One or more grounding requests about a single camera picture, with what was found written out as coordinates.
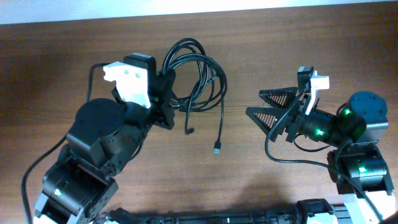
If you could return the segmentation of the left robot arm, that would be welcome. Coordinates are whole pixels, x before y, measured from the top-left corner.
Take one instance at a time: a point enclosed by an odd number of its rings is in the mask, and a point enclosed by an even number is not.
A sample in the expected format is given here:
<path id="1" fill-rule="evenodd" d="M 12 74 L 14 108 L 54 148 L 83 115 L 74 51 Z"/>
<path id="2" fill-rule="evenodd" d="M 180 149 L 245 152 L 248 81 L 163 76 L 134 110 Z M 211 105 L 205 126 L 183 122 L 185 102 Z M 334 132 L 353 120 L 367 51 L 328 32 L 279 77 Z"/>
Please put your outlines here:
<path id="1" fill-rule="evenodd" d="M 174 70 L 149 76 L 150 108 L 96 98 L 77 112 L 56 163 L 45 173 L 34 223 L 90 223 L 118 190 L 114 179 L 137 155 L 153 125 L 174 126 Z"/>

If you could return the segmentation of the black USB cable long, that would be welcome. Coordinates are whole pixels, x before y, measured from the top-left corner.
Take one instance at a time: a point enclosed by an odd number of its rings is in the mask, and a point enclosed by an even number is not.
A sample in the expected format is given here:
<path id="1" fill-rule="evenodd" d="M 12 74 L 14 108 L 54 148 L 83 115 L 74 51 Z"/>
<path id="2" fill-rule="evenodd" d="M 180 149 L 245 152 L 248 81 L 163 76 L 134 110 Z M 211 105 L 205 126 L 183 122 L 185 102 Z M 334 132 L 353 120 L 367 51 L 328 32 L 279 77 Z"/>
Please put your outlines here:
<path id="1" fill-rule="evenodd" d="M 221 137 L 224 121 L 224 98 L 228 91 L 228 80 L 223 68 L 212 57 L 206 54 L 204 47 L 198 40 L 191 37 L 186 37 L 177 41 L 175 44 L 173 44 L 173 46 L 171 46 L 170 50 L 164 57 L 159 72 L 165 75 L 167 72 L 171 70 L 175 71 L 178 67 L 190 62 L 196 63 L 196 67 L 198 69 L 198 80 L 200 78 L 199 71 L 203 71 L 203 69 L 206 68 L 213 68 L 218 76 L 218 78 L 215 80 L 215 94 L 218 94 L 218 97 L 207 105 L 211 106 L 210 110 L 216 108 L 217 106 L 221 107 L 220 124 L 213 148 L 213 153 L 218 156 L 221 153 Z M 197 102 L 207 100 L 210 92 L 211 85 L 208 85 Z"/>

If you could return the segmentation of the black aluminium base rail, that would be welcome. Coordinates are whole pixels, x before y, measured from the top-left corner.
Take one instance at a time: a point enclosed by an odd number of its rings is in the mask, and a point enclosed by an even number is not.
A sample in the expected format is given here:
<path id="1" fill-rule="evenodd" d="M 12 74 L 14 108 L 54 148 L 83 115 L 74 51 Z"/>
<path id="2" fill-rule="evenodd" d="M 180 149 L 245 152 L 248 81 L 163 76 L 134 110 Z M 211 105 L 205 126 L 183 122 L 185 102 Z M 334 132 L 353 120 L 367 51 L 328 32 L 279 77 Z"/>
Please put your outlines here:
<path id="1" fill-rule="evenodd" d="M 255 212 L 138 215 L 123 208 L 104 212 L 93 223 L 185 224 L 185 223 L 337 223 L 353 221 L 344 205 L 330 205 L 324 198 L 299 200 L 287 206 Z"/>

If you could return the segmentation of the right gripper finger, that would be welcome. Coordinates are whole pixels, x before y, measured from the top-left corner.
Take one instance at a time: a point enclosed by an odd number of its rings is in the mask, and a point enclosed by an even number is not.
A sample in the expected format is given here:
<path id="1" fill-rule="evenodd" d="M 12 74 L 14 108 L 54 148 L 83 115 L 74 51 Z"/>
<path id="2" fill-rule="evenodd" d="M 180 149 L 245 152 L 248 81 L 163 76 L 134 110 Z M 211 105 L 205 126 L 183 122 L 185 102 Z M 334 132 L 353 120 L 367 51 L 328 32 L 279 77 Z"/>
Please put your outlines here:
<path id="1" fill-rule="evenodd" d="M 286 109 L 282 108 L 246 108 L 246 114 L 248 117 L 264 132 L 265 135 L 269 134 L 271 128 L 286 111 Z"/>
<path id="2" fill-rule="evenodd" d="M 288 108 L 296 97 L 298 87 L 260 90 L 259 97 L 272 108 Z"/>

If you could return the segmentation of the black USB cable short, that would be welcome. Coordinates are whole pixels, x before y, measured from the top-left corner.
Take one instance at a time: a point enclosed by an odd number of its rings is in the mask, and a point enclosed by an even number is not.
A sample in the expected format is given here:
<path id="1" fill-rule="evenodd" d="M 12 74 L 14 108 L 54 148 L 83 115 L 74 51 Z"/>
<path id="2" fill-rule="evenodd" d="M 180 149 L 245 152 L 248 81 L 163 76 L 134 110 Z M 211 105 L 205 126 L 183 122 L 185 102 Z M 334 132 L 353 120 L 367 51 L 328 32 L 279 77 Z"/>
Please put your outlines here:
<path id="1" fill-rule="evenodd" d="M 188 127 L 189 117 L 191 112 L 204 112 L 210 110 L 211 106 L 207 106 L 212 101 L 217 99 L 218 94 L 215 94 L 215 80 L 218 78 L 213 68 L 206 68 L 203 71 L 199 71 L 200 78 L 194 84 L 191 93 L 188 96 L 178 97 L 175 93 L 172 93 L 172 106 L 175 110 L 185 112 L 185 134 L 190 135 L 194 132 L 194 128 Z M 197 100 L 204 93 L 205 88 L 211 85 L 211 92 L 207 100 L 197 102 Z"/>

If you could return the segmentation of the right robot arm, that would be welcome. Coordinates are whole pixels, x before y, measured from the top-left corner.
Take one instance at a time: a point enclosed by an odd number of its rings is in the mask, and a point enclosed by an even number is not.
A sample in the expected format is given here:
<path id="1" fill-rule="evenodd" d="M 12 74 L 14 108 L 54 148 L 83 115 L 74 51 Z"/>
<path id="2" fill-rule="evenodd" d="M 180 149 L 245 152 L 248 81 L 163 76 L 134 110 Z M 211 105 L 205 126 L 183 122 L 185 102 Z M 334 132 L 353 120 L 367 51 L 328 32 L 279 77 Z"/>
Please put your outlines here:
<path id="1" fill-rule="evenodd" d="M 246 114 L 266 135 L 265 153 L 272 161 L 328 169 L 354 222 L 386 223 L 395 212 L 391 175 L 377 146 L 389 127 L 387 104 L 369 91 L 354 93 L 335 114 L 317 108 L 314 93 L 298 87 L 262 90 L 266 107 L 248 107 Z M 334 149 L 327 162 L 279 159 L 269 144 L 286 133 L 295 143 L 304 136 Z"/>

